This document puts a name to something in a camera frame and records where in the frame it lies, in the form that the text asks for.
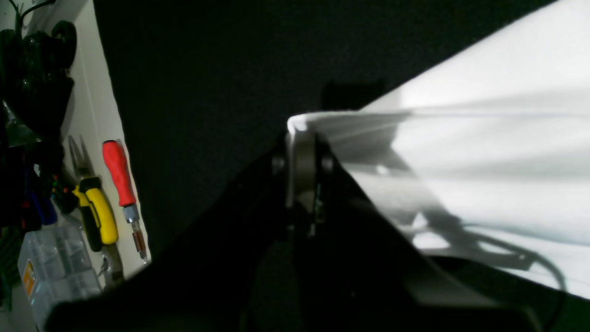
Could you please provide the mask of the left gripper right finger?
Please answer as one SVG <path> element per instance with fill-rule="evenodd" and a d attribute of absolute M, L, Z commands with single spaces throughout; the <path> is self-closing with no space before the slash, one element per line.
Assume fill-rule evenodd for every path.
<path fill-rule="evenodd" d="M 466 287 L 422 255 L 315 134 L 295 139 L 295 269 L 311 332 L 537 332 L 523 307 Z"/>

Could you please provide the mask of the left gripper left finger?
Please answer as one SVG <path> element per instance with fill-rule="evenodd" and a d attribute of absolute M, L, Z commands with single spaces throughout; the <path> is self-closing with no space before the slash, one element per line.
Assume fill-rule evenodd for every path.
<path fill-rule="evenodd" d="M 284 207 L 272 147 L 175 241 L 101 296 L 57 305 L 53 332 L 237 332 Z"/>

